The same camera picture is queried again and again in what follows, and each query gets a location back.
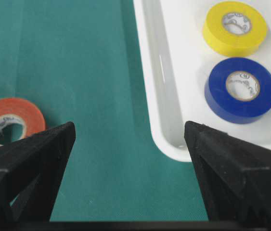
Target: green tablecloth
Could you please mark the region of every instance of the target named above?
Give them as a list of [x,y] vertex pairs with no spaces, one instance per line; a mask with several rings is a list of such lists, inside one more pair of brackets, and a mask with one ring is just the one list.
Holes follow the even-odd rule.
[[205,220],[191,163],[150,133],[130,0],[0,0],[0,98],[77,139],[52,220]]

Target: yellow tape roll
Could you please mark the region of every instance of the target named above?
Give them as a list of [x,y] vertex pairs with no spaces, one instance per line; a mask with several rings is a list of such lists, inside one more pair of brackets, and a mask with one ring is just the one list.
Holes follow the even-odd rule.
[[206,43],[229,57],[252,54],[266,34],[267,24],[260,13],[236,1],[221,2],[212,7],[203,28]]

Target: white tray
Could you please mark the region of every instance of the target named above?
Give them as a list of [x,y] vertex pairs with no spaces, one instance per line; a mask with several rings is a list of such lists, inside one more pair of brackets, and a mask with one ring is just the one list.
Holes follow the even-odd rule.
[[[134,0],[152,137],[178,161],[191,161],[183,138],[188,120],[271,149],[271,110],[258,121],[239,125],[215,115],[204,97],[212,68],[227,57],[210,49],[202,27],[216,0]],[[265,18],[269,31],[248,56],[271,73],[271,0],[242,0]]]

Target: blue tape roll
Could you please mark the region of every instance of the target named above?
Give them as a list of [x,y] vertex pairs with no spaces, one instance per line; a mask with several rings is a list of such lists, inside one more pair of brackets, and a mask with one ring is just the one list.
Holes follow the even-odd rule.
[[[255,83],[256,87],[251,86],[250,82]],[[230,84],[246,88],[253,98],[237,99],[228,90]],[[205,98],[212,111],[229,122],[254,122],[271,108],[271,74],[252,60],[226,59],[212,69],[205,85]]]

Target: red tape roll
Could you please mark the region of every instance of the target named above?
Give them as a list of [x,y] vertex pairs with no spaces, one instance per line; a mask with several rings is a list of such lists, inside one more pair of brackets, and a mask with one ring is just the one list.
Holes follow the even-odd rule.
[[20,98],[0,100],[0,132],[9,124],[23,126],[20,139],[44,131],[46,128],[41,111],[33,103]]

